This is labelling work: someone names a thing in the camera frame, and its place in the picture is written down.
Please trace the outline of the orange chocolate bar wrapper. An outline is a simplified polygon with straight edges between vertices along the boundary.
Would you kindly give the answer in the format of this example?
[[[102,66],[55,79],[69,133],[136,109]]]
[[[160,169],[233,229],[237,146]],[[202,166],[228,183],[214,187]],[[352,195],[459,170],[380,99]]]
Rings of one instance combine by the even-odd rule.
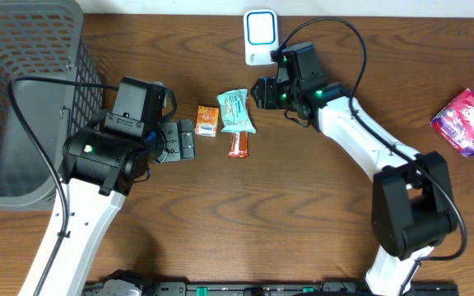
[[[247,158],[249,156],[248,133],[238,132],[232,134],[229,158]]]

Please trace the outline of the red purple snack bag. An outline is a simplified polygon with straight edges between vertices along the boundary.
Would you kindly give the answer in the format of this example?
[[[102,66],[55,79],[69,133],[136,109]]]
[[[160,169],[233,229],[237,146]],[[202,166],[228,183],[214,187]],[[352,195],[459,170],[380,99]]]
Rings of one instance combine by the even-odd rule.
[[[430,121],[430,125],[465,157],[474,157],[474,93],[465,89]]]

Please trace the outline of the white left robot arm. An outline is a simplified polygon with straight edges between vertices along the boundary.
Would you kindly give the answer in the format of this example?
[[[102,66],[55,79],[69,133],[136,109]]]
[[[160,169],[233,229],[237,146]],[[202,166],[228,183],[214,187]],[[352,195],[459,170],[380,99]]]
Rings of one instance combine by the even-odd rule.
[[[193,123],[148,123],[108,114],[99,132],[69,137],[59,168],[62,191],[20,290],[22,295],[78,295],[112,220],[149,165],[194,158]]]

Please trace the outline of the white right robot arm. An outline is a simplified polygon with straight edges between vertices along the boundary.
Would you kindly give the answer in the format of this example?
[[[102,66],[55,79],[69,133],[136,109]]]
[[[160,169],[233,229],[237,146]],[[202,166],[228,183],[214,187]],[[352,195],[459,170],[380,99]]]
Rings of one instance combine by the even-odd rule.
[[[442,155],[401,143],[339,83],[260,78],[251,95],[260,109],[297,112],[298,124],[334,140],[370,178],[371,227],[379,242],[365,274],[372,294],[404,295],[423,262],[463,254],[467,230]]]

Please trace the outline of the orange tissue pack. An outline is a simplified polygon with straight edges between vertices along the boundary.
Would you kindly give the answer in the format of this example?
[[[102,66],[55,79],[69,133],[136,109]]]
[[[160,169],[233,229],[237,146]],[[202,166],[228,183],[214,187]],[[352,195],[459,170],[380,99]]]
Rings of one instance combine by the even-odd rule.
[[[219,109],[199,105],[195,133],[199,136],[215,137],[217,132]]]

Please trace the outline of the teal snack packet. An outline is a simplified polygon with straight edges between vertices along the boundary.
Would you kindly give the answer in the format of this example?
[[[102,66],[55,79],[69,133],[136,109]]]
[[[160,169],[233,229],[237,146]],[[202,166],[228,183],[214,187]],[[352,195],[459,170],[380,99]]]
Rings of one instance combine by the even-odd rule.
[[[222,132],[256,132],[249,117],[247,99],[247,89],[229,90],[217,96],[224,125]]]

